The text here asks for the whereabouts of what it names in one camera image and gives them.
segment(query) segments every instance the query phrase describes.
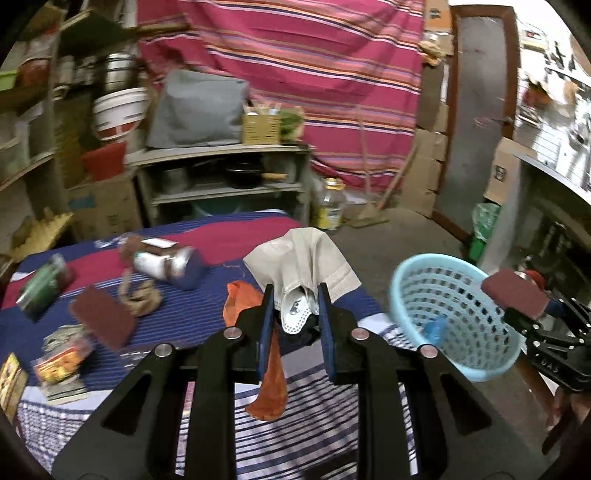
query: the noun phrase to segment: red bucket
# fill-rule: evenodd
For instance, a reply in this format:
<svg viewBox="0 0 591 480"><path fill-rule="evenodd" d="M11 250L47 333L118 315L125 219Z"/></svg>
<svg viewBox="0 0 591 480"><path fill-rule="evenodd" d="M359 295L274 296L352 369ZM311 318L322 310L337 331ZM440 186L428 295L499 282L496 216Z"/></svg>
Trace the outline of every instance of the red bucket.
<svg viewBox="0 0 591 480"><path fill-rule="evenodd" d="M106 180L123 173L125 142L114 142L82 155L84 167L94 181Z"/></svg>

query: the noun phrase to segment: light blue plastic basket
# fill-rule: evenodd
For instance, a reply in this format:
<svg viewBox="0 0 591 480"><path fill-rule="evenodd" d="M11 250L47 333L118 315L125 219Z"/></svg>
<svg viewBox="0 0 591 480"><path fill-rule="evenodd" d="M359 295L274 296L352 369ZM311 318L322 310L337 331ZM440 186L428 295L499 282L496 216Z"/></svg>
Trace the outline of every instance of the light blue plastic basket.
<svg viewBox="0 0 591 480"><path fill-rule="evenodd" d="M415 347L429 343L422 335L428 322L447 317L447 333L437 347L472 382L509 370L524 341L480 289L486 276L458 258L423 254L402 262L390 284L392 319Z"/></svg>

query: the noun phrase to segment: checkered cloth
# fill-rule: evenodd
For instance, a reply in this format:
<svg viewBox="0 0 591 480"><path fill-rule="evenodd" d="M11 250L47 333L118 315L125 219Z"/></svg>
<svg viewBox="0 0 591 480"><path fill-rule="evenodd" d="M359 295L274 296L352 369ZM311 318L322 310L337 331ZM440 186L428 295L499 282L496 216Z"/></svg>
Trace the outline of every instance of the checkered cloth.
<svg viewBox="0 0 591 480"><path fill-rule="evenodd" d="M381 335L391 345L410 348L396 326ZM250 418L244 407L258 395L258 387L236 394L235 431L238 478L241 480L296 479L301 471L329 457L356 448L358 431L357 386L335 386L329 382L322 360L287 379L289 402L275 422ZM417 473L410 411L401 385L407 427L411 472ZM27 448L48 470L53 460L92 410L68 410L27 400L18 407L18 418ZM176 471L184 471L189 428L189 408L185 406L180 426ZM331 478L355 477L355 465L333 472Z"/></svg>

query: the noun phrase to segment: brown door frame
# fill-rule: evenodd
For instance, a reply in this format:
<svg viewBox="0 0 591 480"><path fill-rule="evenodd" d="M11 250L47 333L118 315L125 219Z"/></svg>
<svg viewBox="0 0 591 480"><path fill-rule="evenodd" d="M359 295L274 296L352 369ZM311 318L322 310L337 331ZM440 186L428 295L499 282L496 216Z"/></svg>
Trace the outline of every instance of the brown door frame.
<svg viewBox="0 0 591 480"><path fill-rule="evenodd" d="M521 62L521 53L519 49L519 31L517 29L517 17L513 7L504 7L500 5L459 5L451 7L452 12L452 34L453 34L453 57L449 70L449 83L447 85L447 104L449 106L449 115L447 117L447 135L449 141L447 142L446 160L441 168L439 175L439 184L437 190L441 189L443 179L449 165L449 155L452 148L453 134L456 129L456 115L457 115L457 90L458 90L458 74L459 74L459 56L458 48L459 33L458 33L458 19L466 17L490 17L499 18L503 22L505 30L505 44L507 52L507 79L506 79L506 94L504 105L504 116L515 121L515 112L517 110L517 83L518 83L518 68ZM503 137L513 139L513 124L505 124L502 127ZM461 227L453 223L449 218L438 211L434 211L432 220L445 230L450 232L454 237L462 242L466 242L470 237L470 232L464 231Z"/></svg>

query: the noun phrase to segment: gray door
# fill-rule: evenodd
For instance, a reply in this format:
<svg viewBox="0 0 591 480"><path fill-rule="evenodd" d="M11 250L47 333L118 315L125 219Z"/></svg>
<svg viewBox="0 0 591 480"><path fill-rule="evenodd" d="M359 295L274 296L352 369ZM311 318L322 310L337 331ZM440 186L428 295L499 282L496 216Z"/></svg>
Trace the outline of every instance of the gray door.
<svg viewBox="0 0 591 480"><path fill-rule="evenodd" d="M458 51L450 72L450 146L435 204L454 235L472 231L495 148L512 137L519 44L511 7L453 7Z"/></svg>

